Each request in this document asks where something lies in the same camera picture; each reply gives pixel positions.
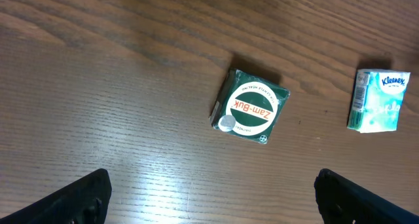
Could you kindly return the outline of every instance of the wood grain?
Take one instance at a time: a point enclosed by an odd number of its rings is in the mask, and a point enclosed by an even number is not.
[[[419,213],[417,0],[0,0],[0,217],[97,168],[107,223],[322,223],[330,168]],[[235,56],[291,97],[270,143],[211,128]],[[346,129],[356,67],[411,71],[396,132]]]

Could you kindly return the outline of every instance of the tissue packet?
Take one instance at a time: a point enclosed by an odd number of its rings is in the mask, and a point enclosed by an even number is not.
[[[238,69],[231,69],[209,118],[214,129],[268,143],[289,90]]]
[[[409,77],[400,71],[358,70],[348,128],[361,133],[397,130]]]

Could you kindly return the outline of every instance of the black object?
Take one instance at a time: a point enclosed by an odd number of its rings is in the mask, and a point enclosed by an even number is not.
[[[322,169],[314,183],[316,202],[325,224],[419,223],[419,217]]]
[[[103,224],[111,192],[107,170],[99,169],[0,219],[0,224]]]

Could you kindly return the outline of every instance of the kleenex logo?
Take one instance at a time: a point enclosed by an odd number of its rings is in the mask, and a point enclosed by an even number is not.
[[[391,83],[399,83],[400,85],[404,86],[405,85],[405,80],[402,78],[390,78],[390,77],[386,77],[385,79],[382,79],[382,85],[385,86],[386,84],[391,84]]]

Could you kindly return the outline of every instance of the blue packaging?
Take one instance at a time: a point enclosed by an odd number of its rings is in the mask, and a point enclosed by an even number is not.
[[[348,128],[361,133],[397,130],[409,77],[400,71],[358,70]]]

